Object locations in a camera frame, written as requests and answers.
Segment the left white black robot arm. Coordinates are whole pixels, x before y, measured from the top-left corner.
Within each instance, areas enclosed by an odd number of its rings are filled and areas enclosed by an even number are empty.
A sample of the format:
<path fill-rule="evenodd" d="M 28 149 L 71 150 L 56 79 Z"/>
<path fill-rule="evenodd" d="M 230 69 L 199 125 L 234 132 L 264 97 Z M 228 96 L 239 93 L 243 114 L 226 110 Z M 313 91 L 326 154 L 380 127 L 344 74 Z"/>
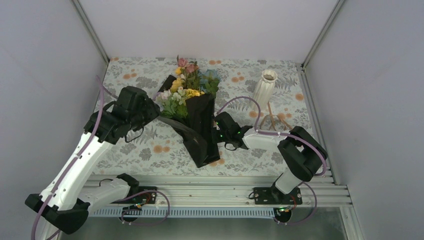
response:
<path fill-rule="evenodd" d="M 160 115 L 159 106 L 135 86 L 121 89 L 117 100 L 93 113 L 73 155 L 55 179 L 40 193 L 30 194 L 25 205 L 65 234 L 73 234 L 89 214 L 105 205 L 139 204 L 146 190 L 138 180 L 122 173 L 111 181 L 81 192 L 100 158 L 128 132 L 142 130 Z"/>

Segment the colourful artificial flower bouquet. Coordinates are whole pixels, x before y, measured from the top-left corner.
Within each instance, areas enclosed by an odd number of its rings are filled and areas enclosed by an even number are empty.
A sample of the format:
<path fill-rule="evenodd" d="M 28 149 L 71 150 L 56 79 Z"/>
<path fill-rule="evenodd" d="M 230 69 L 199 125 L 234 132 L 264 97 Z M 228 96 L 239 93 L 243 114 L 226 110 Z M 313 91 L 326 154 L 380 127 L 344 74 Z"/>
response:
<path fill-rule="evenodd" d="M 216 97 L 221 77 L 213 69 L 201 71 L 195 60 L 179 56 L 176 60 L 176 76 L 169 75 L 154 98 L 163 117 L 188 124 L 189 111 Z"/>

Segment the black wrapping paper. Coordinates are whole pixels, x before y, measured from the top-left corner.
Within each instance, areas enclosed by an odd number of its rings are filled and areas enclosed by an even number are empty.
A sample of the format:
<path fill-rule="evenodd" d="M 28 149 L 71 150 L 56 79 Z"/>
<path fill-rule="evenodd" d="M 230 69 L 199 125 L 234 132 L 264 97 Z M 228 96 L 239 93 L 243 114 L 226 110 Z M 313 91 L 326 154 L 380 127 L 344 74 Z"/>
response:
<path fill-rule="evenodd" d="M 197 168 L 220 159 L 218 145 L 213 142 L 212 128 L 215 96 L 206 93 L 178 98 L 171 93 L 177 78 L 169 75 L 159 88 L 156 101 L 162 111 L 158 119 L 171 126 L 183 139 L 183 144 Z"/>

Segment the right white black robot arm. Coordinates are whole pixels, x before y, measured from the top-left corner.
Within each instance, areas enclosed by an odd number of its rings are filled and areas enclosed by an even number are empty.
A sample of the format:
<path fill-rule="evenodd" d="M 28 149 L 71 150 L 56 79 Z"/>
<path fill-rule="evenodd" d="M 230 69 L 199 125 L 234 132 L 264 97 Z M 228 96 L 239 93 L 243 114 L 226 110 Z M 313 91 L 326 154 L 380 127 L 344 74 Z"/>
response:
<path fill-rule="evenodd" d="M 278 204 L 290 197 L 290 192 L 303 182 L 310 182 L 320 168 L 327 169 L 327 151 L 301 126 L 288 133 L 240 126 L 227 112 L 219 113 L 214 121 L 212 139 L 216 143 L 232 146 L 231 150 L 261 149 L 280 153 L 287 168 L 274 181 L 271 198 Z"/>

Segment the tan raffia ribbon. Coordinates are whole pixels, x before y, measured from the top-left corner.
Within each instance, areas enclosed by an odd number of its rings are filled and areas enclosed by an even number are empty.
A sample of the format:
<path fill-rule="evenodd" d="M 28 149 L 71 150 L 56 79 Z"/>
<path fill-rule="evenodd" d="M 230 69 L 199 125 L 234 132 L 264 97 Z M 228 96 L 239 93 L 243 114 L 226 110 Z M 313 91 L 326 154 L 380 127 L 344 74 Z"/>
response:
<path fill-rule="evenodd" d="M 263 117 L 259 127 L 262 128 L 266 123 L 269 123 L 268 130 L 277 131 L 276 125 L 277 122 L 282 124 L 282 129 L 284 131 L 293 130 L 293 127 L 285 120 L 282 114 L 273 114 L 270 102 L 267 103 L 268 114 Z"/>

